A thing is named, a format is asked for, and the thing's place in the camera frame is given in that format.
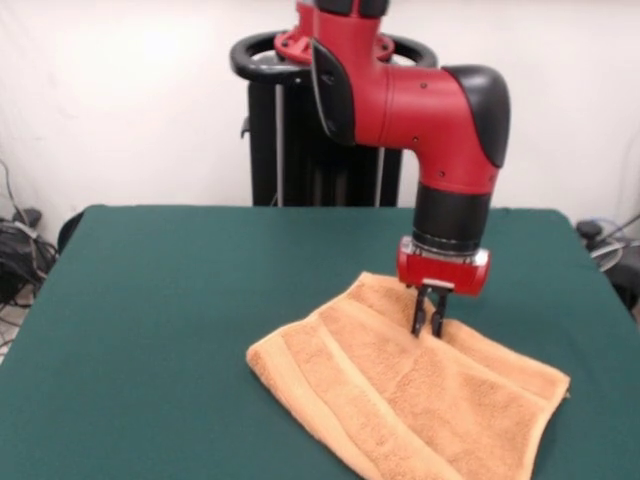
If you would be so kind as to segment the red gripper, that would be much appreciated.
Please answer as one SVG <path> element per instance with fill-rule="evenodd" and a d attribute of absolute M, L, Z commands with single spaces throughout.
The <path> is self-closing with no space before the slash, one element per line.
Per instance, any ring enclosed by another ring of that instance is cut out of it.
<path fill-rule="evenodd" d="M 490 252 L 480 248 L 471 256 L 442 256 L 421 249 L 411 237 L 403 237 L 397 250 L 397 276 L 401 283 L 416 287 L 411 334 L 419 337 L 426 323 L 425 299 L 428 287 L 437 297 L 431 315 L 433 336 L 441 336 L 449 291 L 477 296 L 487 281 L 491 265 Z"/>

